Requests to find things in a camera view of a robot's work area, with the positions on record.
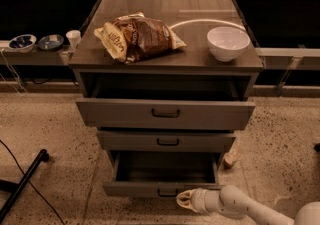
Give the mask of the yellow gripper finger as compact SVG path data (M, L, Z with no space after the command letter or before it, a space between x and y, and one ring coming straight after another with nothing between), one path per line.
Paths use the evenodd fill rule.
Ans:
M186 191L179 193L176 196L177 204L182 208L195 211L194 206L192 205L192 201L191 201L193 193L194 193L194 189L186 190Z

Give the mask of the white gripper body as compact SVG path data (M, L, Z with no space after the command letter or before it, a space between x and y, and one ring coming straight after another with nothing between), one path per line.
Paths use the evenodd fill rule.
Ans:
M192 209L197 213L213 213L219 209L219 192L196 189L191 196Z

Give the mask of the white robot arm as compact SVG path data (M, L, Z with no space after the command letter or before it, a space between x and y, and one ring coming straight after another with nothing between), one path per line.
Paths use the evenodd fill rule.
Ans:
M253 200L233 185L219 190L186 190L177 195L176 201L180 207L196 213L218 213L231 219L249 217L258 225L320 225L320 202L304 205L292 219Z

